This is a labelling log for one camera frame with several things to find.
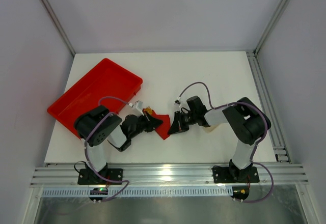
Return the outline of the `red paper napkin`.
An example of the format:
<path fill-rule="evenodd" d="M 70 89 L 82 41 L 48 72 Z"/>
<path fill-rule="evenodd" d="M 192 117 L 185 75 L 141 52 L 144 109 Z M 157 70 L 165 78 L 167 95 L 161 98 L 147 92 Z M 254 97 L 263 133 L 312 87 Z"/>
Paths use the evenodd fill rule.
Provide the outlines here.
<path fill-rule="evenodd" d="M 169 137 L 168 131 L 171 127 L 169 115 L 158 115 L 158 114 L 156 114 L 156 112 L 154 110 L 151 110 L 149 112 L 149 114 L 153 118 L 159 119 L 162 121 L 162 124 L 158 128 L 155 129 L 155 132 L 161 137 L 161 139 L 166 140 Z"/>

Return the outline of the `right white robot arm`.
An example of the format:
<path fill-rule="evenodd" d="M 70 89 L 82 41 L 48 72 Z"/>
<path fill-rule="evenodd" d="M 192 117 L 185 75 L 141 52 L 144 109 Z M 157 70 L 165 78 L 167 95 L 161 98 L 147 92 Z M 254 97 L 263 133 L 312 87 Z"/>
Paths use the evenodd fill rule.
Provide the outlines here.
<path fill-rule="evenodd" d="M 207 109 L 198 96 L 186 102 L 189 109 L 182 107 L 174 113 L 168 134 L 187 132 L 194 124 L 209 128 L 228 123 L 238 138 L 236 150 L 228 166 L 212 168 L 213 180 L 215 183 L 258 183 L 253 156 L 271 128 L 269 118 L 248 97 L 218 109 Z"/>

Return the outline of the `yellow plastic spoon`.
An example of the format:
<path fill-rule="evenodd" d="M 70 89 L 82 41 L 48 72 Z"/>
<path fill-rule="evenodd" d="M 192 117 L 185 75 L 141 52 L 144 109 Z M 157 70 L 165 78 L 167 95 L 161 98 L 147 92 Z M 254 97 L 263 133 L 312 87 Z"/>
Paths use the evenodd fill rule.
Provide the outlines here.
<path fill-rule="evenodd" d="M 147 114 L 152 115 L 153 114 L 153 110 L 150 107 L 146 107 L 146 108 L 143 109 L 143 113 L 147 113 Z"/>

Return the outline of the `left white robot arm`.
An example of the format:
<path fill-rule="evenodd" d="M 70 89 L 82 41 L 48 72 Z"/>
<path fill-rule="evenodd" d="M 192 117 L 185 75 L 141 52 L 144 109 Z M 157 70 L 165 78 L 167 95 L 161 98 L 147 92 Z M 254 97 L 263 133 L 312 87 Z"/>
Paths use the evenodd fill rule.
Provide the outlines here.
<path fill-rule="evenodd" d="M 163 123 L 146 111 L 140 115 L 127 115 L 123 120 L 103 105 L 79 116 L 74 122 L 74 129 L 84 142 L 87 162 L 78 171 L 78 184 L 122 184 L 122 171 L 107 166 L 104 144 L 109 143 L 123 152 L 134 137 L 142 132 L 152 132 Z"/>

